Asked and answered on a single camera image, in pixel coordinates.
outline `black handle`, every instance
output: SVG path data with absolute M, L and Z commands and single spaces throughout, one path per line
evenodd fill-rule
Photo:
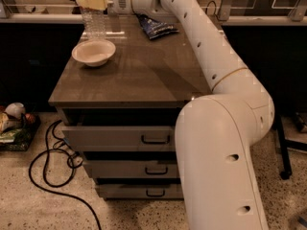
M 163 144 L 169 144 L 170 141 L 171 141 L 171 137 L 168 135 L 168 136 L 167 136 L 167 140 L 164 141 L 164 142 L 153 142 L 153 141 L 146 141 L 146 140 L 145 140 L 145 135 L 142 135 L 141 141 L 142 141 L 142 143 L 144 143 L 144 144 L 150 144 L 150 145 L 163 145 Z
M 147 167 L 145 168 L 145 173 L 149 175 L 162 175 L 162 174 L 166 174 L 168 171 L 169 169 L 167 167 L 165 167 L 164 172 L 150 172 L 150 170 Z
M 149 193 L 149 190 L 147 189 L 146 190 L 146 196 L 151 196 L 151 197 L 162 197 L 162 196 L 165 196 L 165 190 L 163 189 L 162 193 L 160 195 L 151 195 Z

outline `speckled floor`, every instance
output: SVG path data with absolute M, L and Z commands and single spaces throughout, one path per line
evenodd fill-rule
M 39 113 L 39 116 L 42 124 L 28 151 L 0 152 L 0 229 L 97 229 L 93 215 L 84 204 L 74 198 L 43 192 L 31 183 L 29 166 L 45 150 L 46 129 L 58 119 L 56 113 Z M 285 125 L 287 133 L 306 140 L 306 134 L 295 134 L 289 120 L 285 121 Z M 252 148 L 267 220 L 271 230 L 304 230 L 307 227 L 298 220 L 307 219 L 307 154 L 290 150 L 294 174 L 291 179 L 282 180 L 279 177 L 282 162 L 275 138 L 275 132 L 271 131 Z M 51 182 L 60 183 L 69 176 L 66 159 L 62 155 L 52 155 L 50 165 Z M 37 183 L 42 183 L 42 166 L 43 159 L 37 161 L 33 169 Z M 188 229 L 183 201 L 104 201 L 97 196 L 94 182 L 83 168 L 77 170 L 69 185 L 56 190 L 87 201 L 106 230 Z

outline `gray drawer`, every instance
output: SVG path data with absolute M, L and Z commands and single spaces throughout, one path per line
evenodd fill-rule
M 179 177 L 176 161 L 85 161 L 83 167 L 91 178 Z
M 64 126 L 75 151 L 175 150 L 172 126 Z
M 97 194 L 104 199 L 183 199 L 180 184 L 167 185 L 97 185 Z

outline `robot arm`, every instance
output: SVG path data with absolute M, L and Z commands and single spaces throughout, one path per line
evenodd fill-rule
M 128 3 L 127 11 L 155 19 L 176 16 L 213 93 L 191 101 L 177 118 L 177 161 L 190 229 L 268 229 L 249 148 L 272 126 L 269 93 L 197 0 Z

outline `clear plastic bottle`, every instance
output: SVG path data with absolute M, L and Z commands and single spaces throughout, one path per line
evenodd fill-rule
M 80 11 L 83 17 L 85 32 L 88 39 L 105 39 L 105 10 L 94 10 L 80 5 Z

